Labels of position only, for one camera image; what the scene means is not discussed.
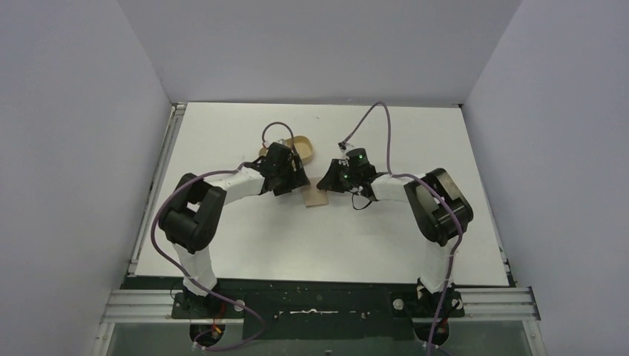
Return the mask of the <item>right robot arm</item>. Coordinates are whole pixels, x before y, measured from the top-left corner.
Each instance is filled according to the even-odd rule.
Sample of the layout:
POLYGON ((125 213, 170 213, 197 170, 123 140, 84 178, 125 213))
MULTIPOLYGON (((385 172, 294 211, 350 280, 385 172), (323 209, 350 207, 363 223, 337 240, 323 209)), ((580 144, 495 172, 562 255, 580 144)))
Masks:
POLYGON ((427 239, 419 283, 431 293, 450 287, 454 253, 474 213, 448 172, 436 168, 421 178, 391 174, 378 171, 364 148, 342 144, 340 150, 343 157, 331 161, 317 189, 349 192, 371 202, 409 204, 422 236, 427 239))

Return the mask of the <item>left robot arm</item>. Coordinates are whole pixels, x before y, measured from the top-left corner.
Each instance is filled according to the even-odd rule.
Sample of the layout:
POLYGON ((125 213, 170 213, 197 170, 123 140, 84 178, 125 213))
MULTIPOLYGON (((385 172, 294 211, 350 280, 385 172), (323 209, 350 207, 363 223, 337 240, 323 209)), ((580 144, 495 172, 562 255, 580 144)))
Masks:
POLYGON ((208 247, 226 205, 267 193, 284 195, 309 183, 296 148, 280 142, 235 170, 182 176, 159 208, 151 231, 160 229, 174 247, 177 258, 169 262, 183 273, 185 293, 200 299, 218 295, 208 247))

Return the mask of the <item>oval wooden tray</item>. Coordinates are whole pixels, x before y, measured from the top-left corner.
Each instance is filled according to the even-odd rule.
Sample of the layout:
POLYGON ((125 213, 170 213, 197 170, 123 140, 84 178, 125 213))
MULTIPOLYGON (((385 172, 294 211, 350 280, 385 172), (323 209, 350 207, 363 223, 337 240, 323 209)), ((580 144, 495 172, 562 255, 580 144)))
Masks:
POLYGON ((286 160, 293 159, 297 156, 298 161, 301 165, 307 165, 313 160, 314 148, 311 141, 306 136, 295 136, 294 138, 288 137, 284 139, 278 139, 273 141, 273 143, 279 143, 285 145, 288 148, 294 146, 297 153, 295 154, 293 151, 291 151, 291 153, 286 156, 286 160))

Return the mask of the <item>beige card holder wallet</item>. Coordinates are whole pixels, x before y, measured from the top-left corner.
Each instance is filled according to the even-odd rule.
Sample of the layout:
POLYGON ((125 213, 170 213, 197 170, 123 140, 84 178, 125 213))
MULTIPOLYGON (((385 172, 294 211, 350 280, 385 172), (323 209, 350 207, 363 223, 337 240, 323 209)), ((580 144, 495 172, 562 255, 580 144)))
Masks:
POLYGON ((325 206, 329 204, 329 198, 326 191, 317 188, 317 184, 321 181, 320 177, 311 177, 310 184, 300 188, 303 203, 307 208, 325 206))

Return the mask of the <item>aluminium rail frame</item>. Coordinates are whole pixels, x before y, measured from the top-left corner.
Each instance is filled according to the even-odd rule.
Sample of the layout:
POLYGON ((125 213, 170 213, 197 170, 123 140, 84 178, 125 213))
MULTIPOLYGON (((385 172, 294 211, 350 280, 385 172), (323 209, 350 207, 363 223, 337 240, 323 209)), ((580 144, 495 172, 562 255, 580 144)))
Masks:
MULTIPOLYGON (((120 289, 128 277, 135 277, 139 256, 145 240, 146 230, 149 225, 149 219, 153 215, 157 196, 159 195, 159 190, 161 189, 165 176, 165 169, 168 165, 168 160, 170 159, 173 145, 180 130, 182 118, 185 115, 187 107, 187 102, 175 102, 171 104, 171 113, 167 121, 165 132, 162 136, 159 154, 157 156, 157 163, 154 166, 151 180, 148 182, 148 193, 143 201, 142 219, 140 220, 135 236, 133 249, 129 259, 127 260, 121 281, 114 285, 115 288, 111 290, 108 297, 113 295, 115 289, 120 289)), ((105 315, 103 314, 99 320, 99 326, 90 355, 106 355, 108 353, 114 328, 114 323, 105 322, 105 315)))

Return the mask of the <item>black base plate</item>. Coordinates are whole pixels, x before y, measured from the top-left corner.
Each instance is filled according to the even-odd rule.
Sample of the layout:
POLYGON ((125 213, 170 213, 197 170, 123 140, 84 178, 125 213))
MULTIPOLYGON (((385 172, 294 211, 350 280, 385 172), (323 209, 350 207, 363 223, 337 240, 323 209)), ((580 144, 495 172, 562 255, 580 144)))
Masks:
POLYGON ((451 286, 444 296, 419 283, 221 280, 194 296, 180 278, 131 277, 124 291, 167 297, 163 317, 186 322, 204 349, 241 340, 421 340, 442 345, 463 334, 490 337, 514 326, 510 288, 451 286))

